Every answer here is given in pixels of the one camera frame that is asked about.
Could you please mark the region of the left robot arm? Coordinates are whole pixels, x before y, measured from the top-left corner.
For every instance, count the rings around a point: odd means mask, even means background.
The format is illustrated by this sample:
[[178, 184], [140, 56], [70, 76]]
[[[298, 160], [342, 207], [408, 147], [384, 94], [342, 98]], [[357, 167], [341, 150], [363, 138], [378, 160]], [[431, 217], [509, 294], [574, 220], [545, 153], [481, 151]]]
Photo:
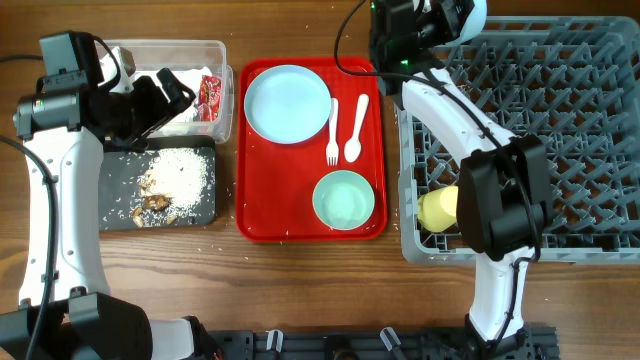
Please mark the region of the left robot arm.
[[28, 263], [18, 308], [1, 318], [1, 346], [16, 359], [193, 359], [204, 332], [193, 317], [150, 320], [114, 298], [100, 245], [104, 149], [140, 149], [186, 110], [194, 93], [168, 69], [118, 92], [105, 79], [99, 37], [67, 31], [40, 41], [46, 73], [14, 114], [11, 146], [27, 161]]

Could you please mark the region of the mint green bowl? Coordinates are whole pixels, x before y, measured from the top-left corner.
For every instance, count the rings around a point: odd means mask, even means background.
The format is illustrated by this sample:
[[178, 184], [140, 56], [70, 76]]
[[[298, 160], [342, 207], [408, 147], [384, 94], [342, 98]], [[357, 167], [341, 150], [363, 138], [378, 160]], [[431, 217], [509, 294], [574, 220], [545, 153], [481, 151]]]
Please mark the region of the mint green bowl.
[[331, 230], [351, 231], [364, 225], [375, 209], [370, 183], [350, 170], [337, 170], [322, 177], [312, 193], [316, 217]]

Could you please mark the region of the light blue plate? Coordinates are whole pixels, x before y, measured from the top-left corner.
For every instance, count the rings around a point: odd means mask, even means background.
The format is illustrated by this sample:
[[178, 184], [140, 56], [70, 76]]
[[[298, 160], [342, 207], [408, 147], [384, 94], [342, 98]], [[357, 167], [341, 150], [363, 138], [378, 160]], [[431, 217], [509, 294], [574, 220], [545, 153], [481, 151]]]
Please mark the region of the light blue plate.
[[281, 145], [305, 142], [328, 122], [332, 97], [312, 70], [279, 65], [260, 73], [249, 85], [243, 109], [250, 127]]

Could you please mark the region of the white napkin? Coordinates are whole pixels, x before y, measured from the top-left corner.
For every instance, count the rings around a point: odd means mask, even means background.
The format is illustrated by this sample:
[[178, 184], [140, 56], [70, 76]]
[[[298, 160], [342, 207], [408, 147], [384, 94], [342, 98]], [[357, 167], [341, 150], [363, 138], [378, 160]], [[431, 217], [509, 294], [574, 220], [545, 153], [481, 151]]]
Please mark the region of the white napkin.
[[[209, 67], [194, 68], [190, 70], [172, 70], [173, 75], [190, 90], [194, 92], [196, 96], [199, 95], [199, 89], [204, 76], [211, 76], [212, 72]], [[136, 71], [132, 76], [133, 80], [137, 80], [141, 76], [150, 76], [153, 82], [161, 87], [161, 83], [156, 76], [156, 71]], [[181, 114], [177, 115], [171, 123], [185, 123], [193, 122], [198, 119], [198, 105], [199, 100], [195, 98], [192, 104]]]

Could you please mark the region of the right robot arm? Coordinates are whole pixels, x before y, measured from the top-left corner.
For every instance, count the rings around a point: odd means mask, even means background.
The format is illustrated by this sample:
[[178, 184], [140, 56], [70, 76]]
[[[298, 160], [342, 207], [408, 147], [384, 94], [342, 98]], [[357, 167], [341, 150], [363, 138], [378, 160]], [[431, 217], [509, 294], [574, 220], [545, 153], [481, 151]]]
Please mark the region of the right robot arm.
[[426, 125], [459, 169], [456, 222], [476, 254], [465, 353], [491, 359], [519, 350], [527, 341], [526, 271], [539, 260], [542, 232], [553, 219], [545, 146], [491, 120], [432, 52], [479, 35], [487, 4], [373, 1], [370, 9], [369, 55], [381, 92]]

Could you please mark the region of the white plastic fork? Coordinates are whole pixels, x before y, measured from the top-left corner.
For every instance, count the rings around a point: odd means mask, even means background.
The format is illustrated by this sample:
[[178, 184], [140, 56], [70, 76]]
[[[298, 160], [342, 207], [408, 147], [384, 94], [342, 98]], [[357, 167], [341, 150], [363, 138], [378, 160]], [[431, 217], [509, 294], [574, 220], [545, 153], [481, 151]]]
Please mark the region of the white plastic fork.
[[336, 98], [331, 99], [331, 112], [328, 121], [329, 142], [326, 146], [326, 160], [329, 166], [337, 166], [339, 159], [339, 146], [337, 143], [337, 123], [339, 113], [339, 102]]

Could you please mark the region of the yellow plastic cup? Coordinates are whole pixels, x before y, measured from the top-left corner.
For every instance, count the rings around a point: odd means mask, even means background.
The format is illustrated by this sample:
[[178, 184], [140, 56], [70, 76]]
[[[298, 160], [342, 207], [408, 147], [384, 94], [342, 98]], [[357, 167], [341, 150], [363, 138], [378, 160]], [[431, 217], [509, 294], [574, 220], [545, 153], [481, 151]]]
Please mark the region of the yellow plastic cup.
[[440, 233], [457, 221], [458, 187], [447, 186], [422, 195], [418, 199], [417, 219], [430, 232]]

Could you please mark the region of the white plastic spoon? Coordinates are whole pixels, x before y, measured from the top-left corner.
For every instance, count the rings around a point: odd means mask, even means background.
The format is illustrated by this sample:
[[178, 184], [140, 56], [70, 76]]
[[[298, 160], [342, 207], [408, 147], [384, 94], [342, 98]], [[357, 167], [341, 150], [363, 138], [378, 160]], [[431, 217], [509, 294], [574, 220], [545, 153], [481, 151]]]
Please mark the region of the white plastic spoon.
[[360, 143], [360, 132], [364, 123], [364, 119], [369, 106], [369, 96], [367, 94], [361, 94], [358, 97], [356, 113], [354, 117], [353, 133], [350, 139], [346, 142], [344, 147], [344, 157], [349, 163], [354, 163], [361, 154], [362, 145]]

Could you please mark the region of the blue bowl with food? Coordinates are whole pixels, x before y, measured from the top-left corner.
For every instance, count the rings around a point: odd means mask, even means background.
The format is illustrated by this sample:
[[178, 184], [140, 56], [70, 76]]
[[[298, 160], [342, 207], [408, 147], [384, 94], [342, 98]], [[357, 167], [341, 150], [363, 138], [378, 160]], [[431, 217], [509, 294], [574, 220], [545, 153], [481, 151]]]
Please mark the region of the blue bowl with food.
[[487, 0], [472, 0], [474, 5], [470, 15], [464, 21], [460, 35], [446, 43], [446, 46], [460, 45], [476, 37], [484, 28], [487, 19]]

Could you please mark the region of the red snack wrapper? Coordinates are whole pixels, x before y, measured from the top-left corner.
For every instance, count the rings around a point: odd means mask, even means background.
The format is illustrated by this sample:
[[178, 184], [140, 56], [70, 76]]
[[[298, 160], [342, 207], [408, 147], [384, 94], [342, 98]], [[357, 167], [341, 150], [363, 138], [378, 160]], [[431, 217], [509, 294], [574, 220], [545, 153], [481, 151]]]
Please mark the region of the red snack wrapper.
[[221, 101], [221, 80], [214, 76], [203, 75], [199, 88], [198, 113], [203, 122], [215, 122], [218, 118]]

